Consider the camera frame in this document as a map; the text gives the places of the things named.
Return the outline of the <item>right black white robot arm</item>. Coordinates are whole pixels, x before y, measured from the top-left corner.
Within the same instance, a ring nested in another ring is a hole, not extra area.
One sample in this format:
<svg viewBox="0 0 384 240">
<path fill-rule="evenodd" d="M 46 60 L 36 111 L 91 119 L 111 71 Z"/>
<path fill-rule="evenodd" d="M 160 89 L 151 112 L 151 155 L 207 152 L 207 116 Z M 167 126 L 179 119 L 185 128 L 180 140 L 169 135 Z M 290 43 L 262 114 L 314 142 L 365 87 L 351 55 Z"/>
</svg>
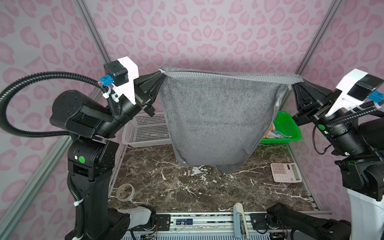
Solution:
<svg viewBox="0 0 384 240">
<path fill-rule="evenodd" d="M 351 220 L 315 218 L 277 203 L 267 209 L 270 228 L 289 227 L 315 240 L 381 240 L 384 237 L 383 80 L 364 76 L 346 90 L 329 90 L 308 81 L 293 85 L 298 126 L 313 123 L 333 147 Z"/>
</svg>

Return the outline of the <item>grey towel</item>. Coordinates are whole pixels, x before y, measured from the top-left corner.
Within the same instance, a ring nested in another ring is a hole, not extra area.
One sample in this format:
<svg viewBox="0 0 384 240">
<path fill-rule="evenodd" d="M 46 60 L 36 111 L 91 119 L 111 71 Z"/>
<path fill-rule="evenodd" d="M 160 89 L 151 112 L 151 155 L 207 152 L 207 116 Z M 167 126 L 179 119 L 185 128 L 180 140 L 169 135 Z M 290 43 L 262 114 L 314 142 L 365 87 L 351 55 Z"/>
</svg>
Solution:
<svg viewBox="0 0 384 240">
<path fill-rule="evenodd" d="M 185 167 L 232 174 L 267 133 L 295 74 L 225 73 L 162 67 L 160 88 L 175 156 Z"/>
</svg>

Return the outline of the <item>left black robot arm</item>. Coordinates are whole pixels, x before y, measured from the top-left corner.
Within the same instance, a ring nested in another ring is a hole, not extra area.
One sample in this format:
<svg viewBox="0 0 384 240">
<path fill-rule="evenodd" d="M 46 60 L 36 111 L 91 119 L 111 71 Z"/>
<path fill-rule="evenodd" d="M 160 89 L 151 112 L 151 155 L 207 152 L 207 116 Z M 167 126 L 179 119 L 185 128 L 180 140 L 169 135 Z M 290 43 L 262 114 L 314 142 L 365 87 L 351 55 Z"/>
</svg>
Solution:
<svg viewBox="0 0 384 240">
<path fill-rule="evenodd" d="M 114 107 L 103 107 L 75 90 L 55 99 L 50 122 L 73 141 L 68 151 L 67 185 L 75 201 L 76 221 L 66 239 L 119 240 L 138 226 L 157 227 L 154 208 L 140 206 L 121 213 L 108 206 L 108 192 L 119 147 L 113 138 L 140 111 L 154 115 L 152 103 L 163 80 L 160 72 L 134 80 L 135 104 L 122 97 Z"/>
</svg>

